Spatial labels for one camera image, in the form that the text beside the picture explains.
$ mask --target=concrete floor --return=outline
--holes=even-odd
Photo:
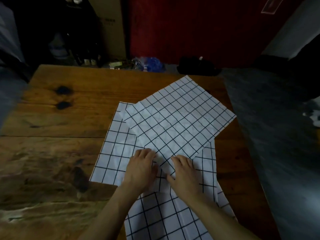
[[[177,73],[175,65],[166,68]],[[315,127],[302,116],[302,89],[256,69],[225,69],[221,76],[282,239],[319,239],[320,153]],[[0,127],[25,88],[0,69]]]

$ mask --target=sticker on red door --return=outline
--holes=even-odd
[[[275,14],[283,0],[268,0],[261,13]]]

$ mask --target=red door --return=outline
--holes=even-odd
[[[283,0],[270,15],[261,13],[267,0],[129,0],[130,55],[247,67],[302,1]]]

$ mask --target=bare arm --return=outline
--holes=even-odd
[[[158,167],[152,166],[155,152],[137,150],[130,158],[122,184],[78,240],[113,240],[118,237],[131,206],[155,180]]]
[[[200,218],[214,240],[260,239],[225,214],[200,191],[196,172],[190,159],[181,155],[171,159],[175,166],[176,179],[167,175],[167,180],[178,197]]]

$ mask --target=wooden table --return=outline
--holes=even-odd
[[[76,239],[115,190],[88,178],[118,102],[136,103],[181,77],[41,65],[2,128],[1,238]],[[190,77],[232,110],[221,78]],[[69,94],[57,94],[60,86]],[[215,145],[218,181],[238,221],[262,239],[279,238],[237,119]]]

